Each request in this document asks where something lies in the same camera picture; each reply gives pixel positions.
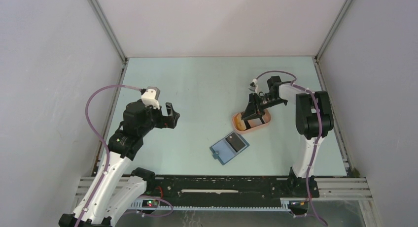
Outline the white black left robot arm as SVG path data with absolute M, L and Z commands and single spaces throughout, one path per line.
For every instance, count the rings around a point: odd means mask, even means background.
M 114 194 L 114 190 L 143 145 L 144 137 L 154 128 L 173 129 L 180 114 L 170 102 L 166 103 L 167 115 L 161 108 L 145 105 L 140 99 L 126 106 L 123 121 L 109 139 L 106 159 L 99 169 L 83 200 L 71 214 L 59 219 L 61 227 L 113 227 L 140 195 L 155 192 L 154 172 L 144 168 L 132 171 L 128 183 Z

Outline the blue card holder wallet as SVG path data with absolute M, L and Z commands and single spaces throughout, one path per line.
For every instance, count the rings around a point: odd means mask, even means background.
M 243 136 L 240 134 L 238 135 L 247 144 L 247 147 L 249 147 L 249 143 L 243 138 Z M 232 160 L 234 157 L 236 157 L 238 154 L 240 154 L 242 151 L 244 151 L 247 148 L 246 147 L 245 149 L 241 150 L 239 153 L 236 153 L 225 140 L 227 136 L 225 136 L 224 138 L 222 138 L 221 140 L 219 140 L 218 142 L 216 142 L 209 148 L 212 153 L 212 157 L 215 160 L 218 160 L 222 165 L 227 164 L 230 160 Z

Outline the pink oval tray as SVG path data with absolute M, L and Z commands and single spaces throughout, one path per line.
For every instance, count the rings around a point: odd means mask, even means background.
M 252 129 L 247 129 L 245 131 L 239 131 L 239 130 L 236 129 L 236 126 L 235 126 L 236 118 L 241 119 L 241 113 L 236 113 L 232 116 L 232 126 L 233 126 L 234 131 L 238 134 L 246 134 L 246 133 L 250 133 L 250 132 L 256 131 L 258 129 L 267 127 L 269 125 L 270 121 L 272 120 L 272 117 L 271 117 L 271 114 L 269 113 L 269 111 L 265 110 L 265 114 L 262 116 L 262 118 L 266 122 L 266 124 L 264 124 L 262 126 L 259 126 L 259 127 L 252 128 Z

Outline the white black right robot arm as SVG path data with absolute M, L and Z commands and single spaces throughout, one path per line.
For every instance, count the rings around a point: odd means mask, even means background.
M 289 175 L 292 179 L 287 182 L 286 188 L 290 195 L 300 196 L 307 189 L 305 181 L 314 174 L 319 147 L 334 127 L 329 94 L 326 91 L 311 91 L 292 81 L 284 82 L 279 76 L 268 80 L 268 88 L 268 93 L 259 92 L 258 80 L 253 79 L 249 85 L 251 93 L 248 104 L 234 122 L 239 129 L 248 130 L 251 125 L 266 124 L 264 117 L 268 108 L 279 104 L 294 104 L 295 126 L 301 135 L 302 149 L 291 167 Z

